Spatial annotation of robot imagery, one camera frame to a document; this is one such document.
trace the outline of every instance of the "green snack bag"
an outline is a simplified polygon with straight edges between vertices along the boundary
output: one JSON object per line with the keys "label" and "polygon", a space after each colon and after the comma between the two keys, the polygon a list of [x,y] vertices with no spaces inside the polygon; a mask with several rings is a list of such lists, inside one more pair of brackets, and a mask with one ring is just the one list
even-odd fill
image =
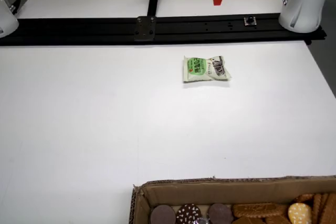
{"label": "green snack bag", "polygon": [[223,56],[210,59],[184,57],[183,81],[226,81],[231,75],[224,67]]}

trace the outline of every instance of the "open cardboard box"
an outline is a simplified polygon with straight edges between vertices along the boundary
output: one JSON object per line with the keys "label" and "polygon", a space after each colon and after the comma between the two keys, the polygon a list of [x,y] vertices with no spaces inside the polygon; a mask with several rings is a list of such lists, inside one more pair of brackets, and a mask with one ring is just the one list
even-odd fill
{"label": "open cardboard box", "polygon": [[196,204],[205,216],[214,203],[289,204],[301,194],[330,192],[336,192],[336,176],[153,181],[134,188],[129,224],[149,224],[151,211],[158,205],[177,211],[181,205]]}

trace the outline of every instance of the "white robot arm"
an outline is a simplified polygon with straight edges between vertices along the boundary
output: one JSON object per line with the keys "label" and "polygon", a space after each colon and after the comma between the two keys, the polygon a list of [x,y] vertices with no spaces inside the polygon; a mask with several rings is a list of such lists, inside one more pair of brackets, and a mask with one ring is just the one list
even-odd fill
{"label": "white robot arm", "polygon": [[19,22],[14,16],[15,5],[8,7],[5,0],[0,0],[0,38],[5,37],[14,32]]}
{"label": "white robot arm", "polygon": [[322,8],[326,0],[287,0],[279,22],[296,33],[310,33],[319,28]]}

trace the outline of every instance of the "table surface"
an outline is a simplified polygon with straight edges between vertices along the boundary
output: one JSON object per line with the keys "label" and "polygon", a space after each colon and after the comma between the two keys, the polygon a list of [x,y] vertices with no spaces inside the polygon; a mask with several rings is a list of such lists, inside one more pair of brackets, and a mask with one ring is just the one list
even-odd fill
{"label": "table surface", "polygon": [[[29,0],[21,18],[121,17],[148,0]],[[158,16],[281,0],[160,0]],[[182,82],[223,55],[230,82]],[[336,174],[336,100],[301,41],[0,48],[0,223],[127,223],[148,180]]]}

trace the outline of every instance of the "chocolate cookie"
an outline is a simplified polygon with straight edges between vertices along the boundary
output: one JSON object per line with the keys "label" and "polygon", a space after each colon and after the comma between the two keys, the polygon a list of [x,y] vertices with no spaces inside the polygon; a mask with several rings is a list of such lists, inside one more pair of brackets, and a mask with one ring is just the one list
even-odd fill
{"label": "chocolate cookie", "polygon": [[266,218],[281,215],[282,212],[283,209],[273,203],[241,204],[233,206],[233,213],[238,218],[243,216],[248,218]]}
{"label": "chocolate cookie", "polygon": [[234,221],[232,224],[265,224],[261,219],[251,219],[247,217],[241,217]]}
{"label": "chocolate cookie", "polygon": [[291,224],[284,216],[273,216],[265,219],[266,224]]}
{"label": "chocolate cookie", "polygon": [[167,205],[155,207],[151,213],[151,224],[175,224],[175,220],[173,208]]}
{"label": "chocolate cookie", "polygon": [[200,209],[194,204],[187,204],[177,211],[176,223],[177,224],[191,224],[195,220],[202,217]]}
{"label": "chocolate cookie", "polygon": [[234,219],[231,209],[220,203],[209,207],[208,218],[211,224],[231,224]]}

